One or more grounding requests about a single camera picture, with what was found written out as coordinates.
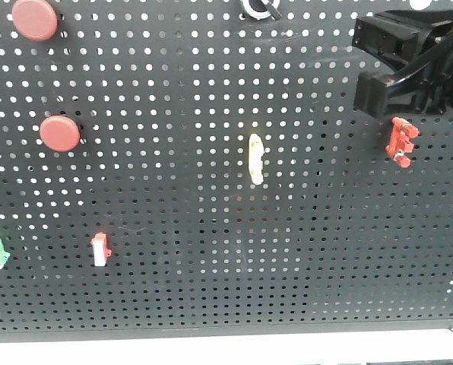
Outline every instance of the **perforated metal panel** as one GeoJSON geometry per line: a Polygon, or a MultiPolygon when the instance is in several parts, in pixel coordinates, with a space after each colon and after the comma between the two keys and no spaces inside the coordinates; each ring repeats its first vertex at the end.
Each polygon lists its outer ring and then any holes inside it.
{"type": "Polygon", "coordinates": [[[0,341],[453,326],[453,114],[411,119],[401,170],[389,119],[353,111],[384,67],[354,20],[407,2],[52,4],[36,43],[0,1],[0,341]],[[39,140],[60,113],[70,153],[39,140]]]}

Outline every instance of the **red knob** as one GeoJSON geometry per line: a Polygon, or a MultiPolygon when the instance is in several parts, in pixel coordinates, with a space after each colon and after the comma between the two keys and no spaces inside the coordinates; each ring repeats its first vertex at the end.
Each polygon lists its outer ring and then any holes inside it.
{"type": "Polygon", "coordinates": [[[410,166],[410,158],[407,157],[406,155],[402,155],[402,156],[398,156],[396,159],[395,159],[395,162],[397,162],[399,164],[400,167],[402,168],[406,168],[406,167],[409,167],[410,166]]]}
{"type": "Polygon", "coordinates": [[[419,135],[419,129],[417,129],[417,127],[413,126],[412,124],[405,125],[404,133],[409,138],[415,138],[419,135]]]}
{"type": "Polygon", "coordinates": [[[58,152],[70,151],[80,141],[78,126],[65,116],[50,116],[44,119],[39,134],[47,147],[58,152]]]}
{"type": "Polygon", "coordinates": [[[30,40],[48,40],[58,29],[58,16],[46,0],[17,0],[12,19],[19,33],[30,40]]]}

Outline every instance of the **black mount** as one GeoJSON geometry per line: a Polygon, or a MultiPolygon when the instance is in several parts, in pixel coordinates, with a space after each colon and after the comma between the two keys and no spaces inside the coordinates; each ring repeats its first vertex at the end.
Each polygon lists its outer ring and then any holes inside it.
{"type": "Polygon", "coordinates": [[[354,106],[379,118],[453,108],[453,10],[384,11],[356,20],[353,46],[395,73],[362,72],[354,106]]]}

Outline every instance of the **red and white clip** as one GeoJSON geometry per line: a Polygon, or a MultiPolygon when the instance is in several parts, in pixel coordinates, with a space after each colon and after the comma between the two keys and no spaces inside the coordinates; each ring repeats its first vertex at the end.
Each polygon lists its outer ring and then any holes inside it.
{"type": "Polygon", "coordinates": [[[97,233],[91,240],[95,266],[105,266],[106,260],[112,255],[112,250],[107,246],[106,234],[97,233]]]}
{"type": "Polygon", "coordinates": [[[419,129],[410,124],[406,119],[395,117],[392,119],[394,129],[390,144],[385,148],[392,160],[398,163],[402,168],[410,166],[410,158],[406,153],[410,153],[414,149],[414,143],[410,138],[415,138],[419,134],[419,129]]]}

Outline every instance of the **red round button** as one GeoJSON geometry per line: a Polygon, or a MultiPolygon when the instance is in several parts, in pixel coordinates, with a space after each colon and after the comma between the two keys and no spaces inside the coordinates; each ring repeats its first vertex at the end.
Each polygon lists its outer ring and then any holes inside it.
{"type": "Polygon", "coordinates": [[[58,16],[46,0],[17,0],[12,19],[19,33],[30,40],[48,40],[58,29],[58,16]]]}
{"type": "Polygon", "coordinates": [[[39,134],[47,147],[58,152],[70,151],[80,142],[78,126],[65,116],[50,116],[44,119],[39,134]]]}

